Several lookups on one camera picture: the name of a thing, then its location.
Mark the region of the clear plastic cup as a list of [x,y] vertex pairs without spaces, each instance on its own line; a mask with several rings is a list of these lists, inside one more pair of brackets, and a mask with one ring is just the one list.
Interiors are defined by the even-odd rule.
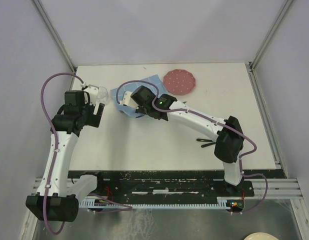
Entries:
[[104,104],[105,106],[109,104],[110,97],[109,97],[109,91],[107,88],[103,86],[98,87],[98,93],[96,95],[96,102],[99,104]]

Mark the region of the green handled gold fork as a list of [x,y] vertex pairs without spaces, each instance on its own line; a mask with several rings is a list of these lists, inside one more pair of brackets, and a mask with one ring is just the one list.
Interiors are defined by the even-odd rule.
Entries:
[[205,143],[205,144],[202,144],[202,145],[201,145],[201,148],[210,147],[210,146],[213,146],[213,145],[215,145],[215,144],[216,144],[215,142]]

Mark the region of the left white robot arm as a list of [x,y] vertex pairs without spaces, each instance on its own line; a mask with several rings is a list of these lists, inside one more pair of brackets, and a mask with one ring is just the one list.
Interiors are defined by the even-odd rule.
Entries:
[[96,175],[84,174],[68,186],[68,173],[74,148],[85,126],[98,128],[105,105],[98,99],[99,88],[68,90],[64,104],[52,119],[50,152],[43,178],[26,207],[40,221],[73,222],[80,203],[90,194],[100,195],[105,182]]

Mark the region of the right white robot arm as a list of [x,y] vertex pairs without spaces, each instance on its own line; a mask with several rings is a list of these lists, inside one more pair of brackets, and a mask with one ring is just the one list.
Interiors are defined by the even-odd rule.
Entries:
[[224,191],[235,196],[242,190],[239,154],[244,146],[244,138],[237,118],[217,118],[195,111],[169,94],[157,97],[146,86],[139,86],[133,92],[125,91],[116,97],[119,105],[131,107],[136,113],[153,119],[176,122],[189,127],[215,143],[214,155],[222,161],[224,168]]

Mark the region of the pink dotted plate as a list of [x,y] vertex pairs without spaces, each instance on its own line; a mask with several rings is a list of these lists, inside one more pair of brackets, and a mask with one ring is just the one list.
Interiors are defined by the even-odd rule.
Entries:
[[191,93],[196,86],[196,78],[185,69],[174,69],[163,77],[165,89],[176,96],[184,96]]

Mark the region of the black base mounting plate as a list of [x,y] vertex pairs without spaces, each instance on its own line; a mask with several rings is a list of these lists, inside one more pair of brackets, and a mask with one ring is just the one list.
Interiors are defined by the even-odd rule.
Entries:
[[97,176],[93,192],[121,204],[215,204],[218,197],[236,200],[255,195],[251,181],[232,186],[221,170],[68,172],[73,180],[82,175]]

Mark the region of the cream plate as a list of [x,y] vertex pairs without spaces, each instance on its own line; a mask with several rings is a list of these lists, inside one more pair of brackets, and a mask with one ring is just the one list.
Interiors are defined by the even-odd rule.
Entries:
[[269,233],[254,232],[246,236],[244,240],[279,240],[279,239]]

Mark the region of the green handled gold knife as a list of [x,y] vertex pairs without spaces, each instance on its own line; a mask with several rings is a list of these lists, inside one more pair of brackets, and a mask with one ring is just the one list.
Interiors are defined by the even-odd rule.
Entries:
[[214,141],[211,139],[205,139],[205,138],[197,138],[197,142],[207,142],[207,143],[213,143]]

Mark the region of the left aluminium frame post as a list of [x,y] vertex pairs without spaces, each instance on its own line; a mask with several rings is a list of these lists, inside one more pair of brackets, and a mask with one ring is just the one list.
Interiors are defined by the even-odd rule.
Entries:
[[69,69],[74,73],[77,70],[77,67],[74,65],[73,61],[69,53],[66,50],[66,47],[60,38],[57,30],[53,26],[53,23],[48,15],[48,12],[45,10],[44,5],[41,0],[31,0],[31,3],[34,5],[38,15],[40,16],[41,20],[43,21],[47,31],[49,32],[52,40],[54,41],[57,49],[59,50],[63,60],[66,62]]

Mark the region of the aluminium frame post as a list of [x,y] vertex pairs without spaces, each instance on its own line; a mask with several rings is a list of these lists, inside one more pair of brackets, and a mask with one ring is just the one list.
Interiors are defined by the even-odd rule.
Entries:
[[52,40],[54,41],[57,49],[59,50],[63,60],[66,62],[69,69],[74,73],[77,70],[77,67],[74,65],[73,61],[69,53],[66,50],[66,47],[60,38],[57,30],[53,26],[53,23],[48,15],[48,12],[45,10],[44,5],[41,0],[31,0],[31,3],[34,5],[38,15],[40,16],[41,20],[43,21],[47,31],[49,32]]
[[285,18],[287,17],[289,11],[291,10],[293,4],[295,3],[294,0],[284,0],[283,4],[281,5],[278,13],[276,14],[274,21],[272,22],[270,29],[268,30],[265,38],[263,39],[259,49],[257,50],[255,57],[253,58],[252,62],[249,64],[250,69],[254,70],[260,64],[264,54],[266,53],[268,47],[270,46],[272,40],[274,39],[276,33],[278,32],[280,26],[284,22]]

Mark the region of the right aluminium frame post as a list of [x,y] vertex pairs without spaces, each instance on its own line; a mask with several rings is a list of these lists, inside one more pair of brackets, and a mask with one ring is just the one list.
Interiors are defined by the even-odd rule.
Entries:
[[252,62],[249,64],[250,69],[254,70],[260,64],[264,54],[266,53],[268,47],[270,46],[272,40],[274,39],[276,33],[278,32],[280,26],[284,22],[285,18],[287,17],[289,11],[291,10],[293,4],[295,3],[294,0],[284,0],[283,4],[281,5],[278,13],[276,14],[274,21],[272,22],[270,29],[268,30],[265,38],[263,39],[259,49],[257,50],[255,57],[253,58]]

